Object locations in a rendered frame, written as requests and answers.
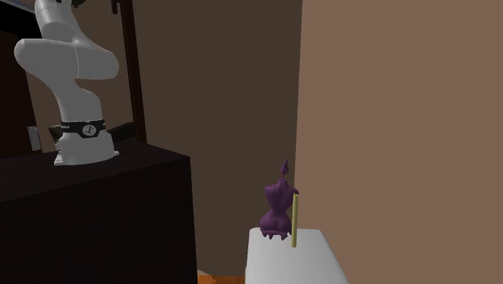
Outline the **purple figure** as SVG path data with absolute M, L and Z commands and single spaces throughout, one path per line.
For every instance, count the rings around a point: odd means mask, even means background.
M 293 205 L 293 195 L 299 194 L 299 191 L 290 186 L 285 178 L 289 173 L 287 159 L 282 163 L 280 172 L 279 180 L 264 188 L 270 209 L 261 217 L 259 227 L 263 237 L 268 236 L 270 240 L 274 236 L 284 240 L 288 234 L 292 234 L 292 223 L 286 211 Z

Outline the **yellow stick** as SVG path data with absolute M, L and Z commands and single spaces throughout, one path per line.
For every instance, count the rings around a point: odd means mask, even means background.
M 297 247 L 298 194 L 293 194 L 291 247 Z

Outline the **white table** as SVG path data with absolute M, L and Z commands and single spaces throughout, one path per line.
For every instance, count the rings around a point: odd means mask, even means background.
M 297 231 L 291 238 L 264 237 L 249 231 L 245 284 L 350 284 L 324 234 L 318 229 Z

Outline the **dark wooden door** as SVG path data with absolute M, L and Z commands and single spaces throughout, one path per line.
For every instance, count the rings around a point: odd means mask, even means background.
M 139 55 L 135 30 L 133 0 L 110 0 L 111 11 L 120 15 L 127 63 L 127 76 L 131 97 L 131 109 L 135 125 L 135 138 L 147 142 L 147 133 L 143 108 L 143 93 L 139 68 Z

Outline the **dark robot stand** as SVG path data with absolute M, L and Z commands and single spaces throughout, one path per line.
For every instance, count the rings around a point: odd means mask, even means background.
M 116 148 L 89 165 L 0 160 L 0 284 L 197 284 L 189 157 Z

